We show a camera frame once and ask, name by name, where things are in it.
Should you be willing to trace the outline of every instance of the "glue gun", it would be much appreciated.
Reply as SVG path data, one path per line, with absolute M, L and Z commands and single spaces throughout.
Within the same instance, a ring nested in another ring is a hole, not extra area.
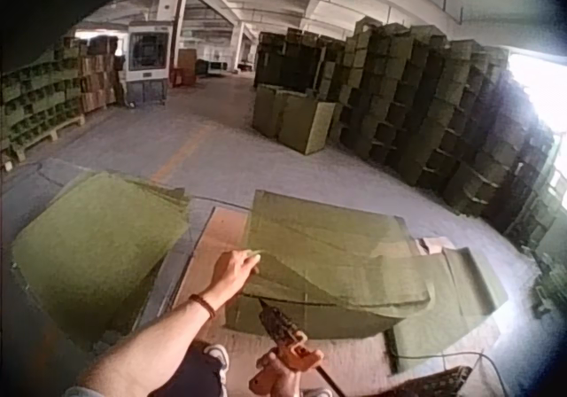
M 345 397 L 340 388 L 321 367 L 323 353 L 320 350 L 310 351 L 305 347 L 307 335 L 282 311 L 259 300 L 262 306 L 260 321 L 264 329 L 277 347 L 276 356 L 292 371 L 307 372 L 317 369 L 323 379 L 337 393 Z M 250 391 L 256 395 L 268 395 L 280 374 L 271 367 L 264 368 L 248 384 Z

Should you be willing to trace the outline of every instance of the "wooden pallet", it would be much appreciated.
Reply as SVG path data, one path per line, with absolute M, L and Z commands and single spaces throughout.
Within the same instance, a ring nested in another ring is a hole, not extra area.
M 18 157 L 18 162 L 23 162 L 24 160 L 26 160 L 26 150 L 29 149 L 31 146 L 33 146 L 34 144 L 38 144 L 44 138 L 47 138 L 47 137 L 49 137 L 52 142 L 56 142 L 59 139 L 59 136 L 57 134 L 58 131 L 69 126 L 69 125 L 75 124 L 75 123 L 77 123 L 79 125 L 79 127 L 82 127 L 83 125 L 85 125 L 84 115 L 79 115 L 79 116 L 71 118 L 67 121 L 61 122 L 60 124 L 58 124 L 54 128 L 50 129 L 49 131 L 45 131 L 44 133 L 40 134 L 39 136 L 33 138 L 32 140 L 26 142 L 23 145 L 16 145 L 15 144 L 13 146 L 13 150 L 16 152 L 16 156 Z
M 12 159 L 10 159 L 10 157 L 8 157 L 3 153 L 2 153 L 2 168 L 6 173 L 9 173 L 10 171 L 12 171 L 12 168 L 14 168 L 12 164 Z
M 103 104 L 103 105 L 101 105 L 101 106 L 97 106 L 97 107 L 95 107 L 94 109 L 91 109 L 90 111 L 84 111 L 84 110 L 81 108 L 81 112 L 82 112 L 83 115 L 91 115 L 92 113 L 95 113 L 95 112 L 98 112 L 98 111 L 105 111 L 105 110 L 107 110 L 107 109 L 108 109 L 108 105 L 110 105 L 110 104 L 105 103 L 105 104 Z

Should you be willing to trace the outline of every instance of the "cardboard sheet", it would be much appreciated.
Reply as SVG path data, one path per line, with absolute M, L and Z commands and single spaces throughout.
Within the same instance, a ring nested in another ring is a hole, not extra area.
M 431 310 L 403 320 L 388 331 L 389 345 L 400 355 L 440 354 L 479 326 L 507 295 L 488 261 L 468 248 L 419 257 L 423 276 L 435 289 Z M 395 359 L 398 370 L 417 360 Z
M 237 331 L 264 333 L 258 297 L 312 339 L 376 335 L 433 302 L 400 218 L 258 191 L 244 247 L 262 266 L 227 312 Z
M 12 256 L 42 308 L 89 347 L 187 229 L 186 198 L 107 173 L 73 181 L 16 237 Z
M 201 292 L 208 286 L 213 274 L 213 265 L 222 252 L 241 247 L 247 217 L 245 213 L 226 208 L 214 209 L 195 248 L 190 266 L 185 272 L 174 307 L 186 301 L 192 293 Z M 442 244 L 441 246 L 452 246 L 447 242 Z M 248 381 L 258 373 L 255 367 L 256 360 L 259 354 L 266 353 L 274 343 L 266 336 L 226 329 L 223 327 L 225 319 L 225 310 L 222 308 L 212 321 L 207 322 L 198 337 L 208 343 L 222 344 L 227 348 L 230 355 L 230 369 L 227 376 L 229 395 L 249 397 Z M 331 319 L 330 322 L 340 324 L 341 320 Z M 499 335 L 498 327 L 491 317 L 447 351 L 484 352 L 493 346 Z M 352 396 L 374 395 L 405 380 L 440 372 L 444 369 L 444 364 L 449 369 L 457 365 L 474 366 L 477 362 L 475 356 L 451 357 L 444 361 L 431 359 L 413 370 L 393 374 L 384 334 L 366 339 L 310 340 L 307 344 L 309 348 L 323 351 L 325 354 L 323 367 L 340 384 L 346 395 Z M 304 374 L 301 382 L 306 389 L 326 386 L 315 371 Z M 473 371 L 466 387 L 467 393 L 463 395 L 493 395 L 491 391 L 498 390 L 499 384 L 492 368 L 487 363 L 484 366 L 480 363 L 479 368 Z

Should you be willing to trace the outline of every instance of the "forearm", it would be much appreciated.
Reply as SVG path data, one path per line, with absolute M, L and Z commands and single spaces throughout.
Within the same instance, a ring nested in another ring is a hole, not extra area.
M 214 309 L 221 305 L 214 292 L 204 292 L 203 297 Z M 105 397 L 148 395 L 171 378 L 208 319 L 208 312 L 197 302 L 181 305 L 105 354 L 87 371 L 81 385 Z M 151 375 L 140 375 L 144 371 Z

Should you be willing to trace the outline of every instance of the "window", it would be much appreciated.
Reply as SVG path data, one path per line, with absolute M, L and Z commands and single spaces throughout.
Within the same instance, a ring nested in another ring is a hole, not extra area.
M 95 36 L 99 35 L 112 35 L 118 37 L 118 45 L 116 51 L 114 52 L 115 56 L 122 56 L 124 54 L 124 38 L 128 35 L 125 32 L 120 31 L 111 31 L 108 29 L 98 29 L 95 31 L 76 31 L 74 36 L 77 38 L 81 38 L 82 40 L 90 40 Z
M 567 132 L 567 66 L 539 58 L 513 54 L 509 59 L 509 69 L 516 81 L 524 86 L 525 92 L 535 107 L 538 116 L 557 134 Z M 555 161 L 558 171 L 567 177 L 566 138 Z M 551 186 L 559 182 L 555 173 Z M 567 208 L 567 196 L 563 198 Z

